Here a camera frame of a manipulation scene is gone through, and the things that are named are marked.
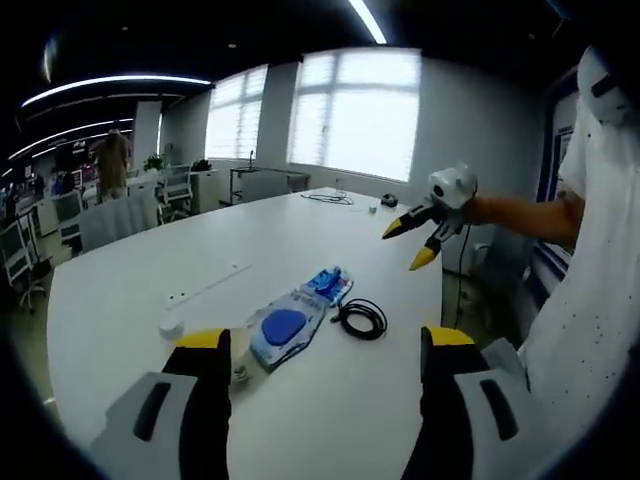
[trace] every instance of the black cable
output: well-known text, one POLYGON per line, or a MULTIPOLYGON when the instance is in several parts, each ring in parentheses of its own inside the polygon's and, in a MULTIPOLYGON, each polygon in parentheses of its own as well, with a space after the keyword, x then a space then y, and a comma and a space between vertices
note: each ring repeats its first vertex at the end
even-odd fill
POLYGON ((340 322, 342 328, 349 335, 360 340, 376 340, 387 331, 387 316, 382 309, 370 300, 354 298, 344 305, 338 306, 338 313, 331 319, 331 323, 340 322), (350 315, 362 315, 371 322, 371 330, 358 330, 349 323, 350 315))
POLYGON ((323 195, 321 193, 312 193, 311 195, 300 195, 302 198, 308 198, 309 200, 316 200, 324 203, 334 203, 336 205, 353 205, 353 200, 344 195, 323 195))
POLYGON ((467 233, 464 236, 462 250, 460 250, 460 258, 458 258, 458 301, 456 302, 456 321, 453 324, 453 328, 458 328, 458 322, 460 321, 460 298, 462 297, 462 257, 464 255, 464 249, 467 248, 467 240, 469 240, 469 230, 471 230, 471 225, 467 225, 467 233))

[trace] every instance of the potted plant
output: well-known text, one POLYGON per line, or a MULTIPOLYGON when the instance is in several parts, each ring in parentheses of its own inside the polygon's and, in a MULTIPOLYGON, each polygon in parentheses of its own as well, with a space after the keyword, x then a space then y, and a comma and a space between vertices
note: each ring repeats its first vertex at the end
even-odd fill
POLYGON ((158 155, 155 153, 150 155, 149 158, 145 160, 142 168, 145 172, 154 169, 158 171, 164 170, 164 155, 158 155))

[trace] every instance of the window blind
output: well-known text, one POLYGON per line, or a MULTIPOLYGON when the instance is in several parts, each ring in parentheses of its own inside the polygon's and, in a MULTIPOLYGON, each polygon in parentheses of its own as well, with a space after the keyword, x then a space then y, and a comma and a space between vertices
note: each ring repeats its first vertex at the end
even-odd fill
POLYGON ((208 158, 249 159, 256 151, 267 66, 221 80, 211 92, 205 136, 208 158))
POLYGON ((305 56, 298 68, 288 161, 408 181, 419 88, 415 50, 305 56))

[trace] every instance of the led light strip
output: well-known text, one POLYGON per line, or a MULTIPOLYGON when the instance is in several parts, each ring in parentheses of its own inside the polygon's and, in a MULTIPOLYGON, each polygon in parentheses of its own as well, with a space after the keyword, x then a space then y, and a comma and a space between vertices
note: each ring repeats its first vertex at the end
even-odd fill
POLYGON ((36 153, 35 155, 33 155, 31 158, 36 158, 39 157, 40 155, 44 155, 47 152, 50 152, 51 150, 55 150, 56 148, 58 148, 58 146, 56 145, 55 147, 51 147, 51 148, 47 148, 46 150, 43 150, 40 153, 36 153))
POLYGON ((60 135, 66 135, 67 133, 71 133, 71 132, 77 132, 78 130, 83 130, 85 128, 91 128, 91 127, 99 127, 100 125, 109 125, 109 124, 113 124, 116 122, 132 122, 133 118, 122 118, 120 120, 109 120, 108 122, 98 122, 98 123, 92 123, 91 125, 84 125, 82 127, 76 127, 76 128, 72 128, 71 130, 65 130, 64 132, 60 132, 60 133, 56 133, 54 135, 51 135, 47 138, 43 138, 41 140, 38 140, 37 142, 33 142, 31 145, 27 145, 24 148, 21 148, 20 150, 18 150, 16 153, 14 153, 13 155, 11 155, 9 157, 9 160, 17 157, 18 155, 20 155, 21 153, 26 152, 27 150, 29 150, 32 147, 35 147, 36 145, 40 145, 41 143, 44 143, 46 141, 51 140, 52 138, 56 138, 59 137, 60 135))
POLYGON ((30 103, 33 103, 38 100, 42 100, 43 98, 47 98, 51 95, 55 95, 56 93, 64 92, 66 90, 71 90, 72 88, 84 87, 86 85, 95 85, 98 83, 138 82, 138 81, 177 82, 177 83, 192 83, 196 85, 211 85, 211 82, 209 82, 208 80, 198 80, 197 78, 186 78, 186 77, 172 77, 170 75, 114 75, 112 77, 91 78, 89 80, 81 80, 79 82, 60 85, 59 87, 52 88, 51 90, 47 90, 45 92, 39 93, 35 97, 31 97, 30 99, 25 100, 25 102, 22 104, 22 107, 26 107, 30 103))
MULTIPOLYGON (((133 132, 133 130, 120 130, 120 133, 130 133, 130 132, 133 132)), ((62 145, 69 145, 70 143, 81 142, 82 140, 89 140, 90 138, 106 137, 107 135, 109 135, 109 132, 99 133, 98 135, 91 135, 90 137, 82 137, 82 138, 76 138, 75 140, 69 140, 68 142, 60 143, 55 147, 51 147, 46 150, 43 150, 40 153, 36 153, 35 155, 32 155, 31 158, 36 158, 36 157, 39 157, 40 155, 44 155, 45 153, 50 152, 51 150, 55 150, 56 148, 61 147, 62 145)))
POLYGON ((353 9, 356 11, 356 13, 358 14, 362 22, 364 23, 365 27, 367 27, 367 30, 369 30, 369 33, 371 34, 373 39, 376 41, 376 43, 386 44, 387 39, 384 38, 384 35, 382 34, 382 30, 380 30, 380 27, 376 23, 375 18, 373 18, 373 15, 371 15, 371 12, 367 8, 367 6, 364 4, 364 0, 348 0, 348 1, 353 7, 353 9))

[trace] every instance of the person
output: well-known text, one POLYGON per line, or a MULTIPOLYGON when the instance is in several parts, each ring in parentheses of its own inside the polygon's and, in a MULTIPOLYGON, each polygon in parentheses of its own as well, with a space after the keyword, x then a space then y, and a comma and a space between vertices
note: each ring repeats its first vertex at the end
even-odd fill
POLYGON ((60 195, 65 195, 67 193, 73 192, 73 189, 76 188, 76 184, 73 181, 73 173, 70 171, 64 172, 62 175, 62 181, 60 186, 60 195))
POLYGON ((574 440, 611 398, 615 375, 638 337, 640 312, 640 115, 592 48, 577 77, 580 96, 559 169, 559 198, 530 203, 479 196, 466 206, 472 224, 494 223, 575 247, 564 280, 519 351, 531 391, 559 434, 574 440))
POLYGON ((62 195, 62 176, 59 172, 55 172, 52 176, 53 183, 51 184, 51 195, 62 195))
POLYGON ((98 183, 102 201, 126 195, 127 158, 131 148, 127 139, 118 130, 110 130, 107 138, 93 145, 97 150, 98 183))
POLYGON ((38 174, 36 175, 35 180, 33 181, 33 188, 36 192, 36 198, 38 200, 42 199, 42 197, 44 197, 44 178, 42 178, 42 175, 38 174))

